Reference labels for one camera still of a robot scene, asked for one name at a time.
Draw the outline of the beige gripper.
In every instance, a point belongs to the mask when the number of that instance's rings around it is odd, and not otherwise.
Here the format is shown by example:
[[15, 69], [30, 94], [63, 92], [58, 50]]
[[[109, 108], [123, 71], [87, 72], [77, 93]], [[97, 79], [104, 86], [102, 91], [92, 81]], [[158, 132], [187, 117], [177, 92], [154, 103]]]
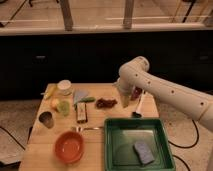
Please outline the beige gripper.
[[131, 97], [131, 94], [132, 94], [132, 86], [117, 83], [116, 88], [117, 88], [117, 90], [120, 94], [122, 106], [124, 108], [126, 108], [129, 105], [129, 102], [130, 102], [130, 97]]

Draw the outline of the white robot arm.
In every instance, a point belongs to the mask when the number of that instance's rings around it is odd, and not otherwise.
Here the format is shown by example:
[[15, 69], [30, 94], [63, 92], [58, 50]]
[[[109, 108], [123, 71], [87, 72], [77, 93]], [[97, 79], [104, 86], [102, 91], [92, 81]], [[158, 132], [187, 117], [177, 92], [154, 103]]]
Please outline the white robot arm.
[[142, 56], [123, 64], [116, 82], [119, 93], [128, 96], [134, 87], [141, 88], [213, 132], [213, 95], [153, 76], [148, 73], [149, 67]]

